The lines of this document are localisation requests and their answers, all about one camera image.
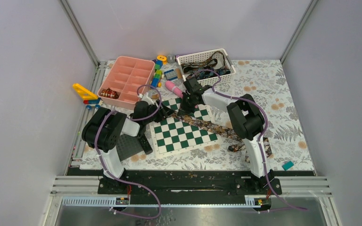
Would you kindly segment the white perforated plastic basket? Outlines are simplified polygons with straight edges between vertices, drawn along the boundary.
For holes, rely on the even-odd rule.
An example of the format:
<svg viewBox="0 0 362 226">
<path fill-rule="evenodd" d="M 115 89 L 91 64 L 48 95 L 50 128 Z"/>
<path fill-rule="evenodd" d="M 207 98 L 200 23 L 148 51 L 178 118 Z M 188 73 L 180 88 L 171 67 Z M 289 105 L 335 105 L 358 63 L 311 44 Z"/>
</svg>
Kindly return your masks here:
<svg viewBox="0 0 362 226">
<path fill-rule="evenodd" d="M 195 77 L 198 71 L 203 69 L 229 69 L 230 74 L 212 77 L 197 81 L 202 85 L 214 85 L 231 82 L 233 75 L 236 73 L 235 66 L 231 62 L 225 49 L 214 49 L 176 57 L 178 68 L 182 73 L 183 80 L 186 81 Z"/>
</svg>

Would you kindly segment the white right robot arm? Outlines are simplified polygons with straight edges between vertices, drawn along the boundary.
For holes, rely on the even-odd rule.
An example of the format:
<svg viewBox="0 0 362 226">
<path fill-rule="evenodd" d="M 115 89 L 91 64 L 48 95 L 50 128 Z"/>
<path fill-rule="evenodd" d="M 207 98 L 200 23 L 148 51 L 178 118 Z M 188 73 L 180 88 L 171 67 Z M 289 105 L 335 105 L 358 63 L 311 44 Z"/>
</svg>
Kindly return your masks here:
<svg viewBox="0 0 362 226">
<path fill-rule="evenodd" d="M 183 83 L 186 91 L 182 93 L 182 101 L 178 111 L 179 116 L 193 113 L 197 105 L 214 106 L 228 113 L 232 128 L 244 142 L 250 159 L 251 173 L 256 176 L 251 187 L 258 194 L 265 193 L 270 188 L 267 174 L 265 152 L 263 150 L 263 133 L 265 117 L 250 95 L 232 97 L 222 94 L 210 85 L 202 86 L 192 77 Z"/>
</svg>

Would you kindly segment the pink divided organizer tray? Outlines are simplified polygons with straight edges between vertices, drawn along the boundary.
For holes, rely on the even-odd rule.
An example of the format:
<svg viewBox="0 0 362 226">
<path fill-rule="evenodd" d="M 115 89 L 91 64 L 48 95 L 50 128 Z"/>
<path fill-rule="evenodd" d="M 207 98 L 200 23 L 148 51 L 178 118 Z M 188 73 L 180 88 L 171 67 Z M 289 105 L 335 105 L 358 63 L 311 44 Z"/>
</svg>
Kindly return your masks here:
<svg viewBox="0 0 362 226">
<path fill-rule="evenodd" d="M 140 100 L 138 94 L 149 91 L 148 85 L 154 75 L 155 63 L 151 60 L 120 56 L 113 63 L 108 75 L 98 90 L 98 96 L 107 105 L 125 109 L 134 109 Z M 118 99 L 105 98 L 100 95 L 107 88 L 119 94 Z"/>
</svg>

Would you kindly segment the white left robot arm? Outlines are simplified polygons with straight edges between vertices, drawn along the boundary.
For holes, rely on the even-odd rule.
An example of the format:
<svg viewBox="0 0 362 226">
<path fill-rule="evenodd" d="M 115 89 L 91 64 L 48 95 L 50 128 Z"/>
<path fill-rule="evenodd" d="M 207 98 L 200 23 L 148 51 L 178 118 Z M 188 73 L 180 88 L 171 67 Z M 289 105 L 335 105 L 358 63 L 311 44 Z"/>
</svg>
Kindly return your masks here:
<svg viewBox="0 0 362 226">
<path fill-rule="evenodd" d="M 160 100 L 147 95 L 136 102 L 133 113 L 125 113 L 100 107 L 87 122 L 82 131 L 82 140 L 97 150 L 104 175 L 110 177 L 109 187 L 117 194 L 127 189 L 127 181 L 121 177 L 124 166 L 121 164 L 116 145 L 121 135 L 142 137 L 146 126 L 151 122 L 161 122 L 175 111 Z"/>
</svg>

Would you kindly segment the brown floral patterned tie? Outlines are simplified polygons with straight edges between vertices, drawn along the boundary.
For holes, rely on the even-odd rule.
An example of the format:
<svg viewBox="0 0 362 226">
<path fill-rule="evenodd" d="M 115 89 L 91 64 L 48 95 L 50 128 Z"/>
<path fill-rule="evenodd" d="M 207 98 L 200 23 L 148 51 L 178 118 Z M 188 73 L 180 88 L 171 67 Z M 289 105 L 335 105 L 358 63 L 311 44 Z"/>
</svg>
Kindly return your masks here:
<svg viewBox="0 0 362 226">
<path fill-rule="evenodd" d="M 228 151 L 230 152 L 246 151 L 245 161 L 250 163 L 250 158 L 247 154 L 246 145 L 243 144 L 242 139 L 237 136 L 236 132 L 233 129 L 212 123 L 210 121 L 198 119 L 196 117 L 189 115 L 178 116 L 177 112 L 171 114 L 167 119 L 180 121 L 181 123 L 186 123 L 187 126 L 195 126 L 198 129 L 203 129 L 206 130 L 207 132 L 212 132 L 217 135 L 220 135 L 221 137 L 237 141 L 236 144 L 230 145 L 228 147 Z"/>
</svg>

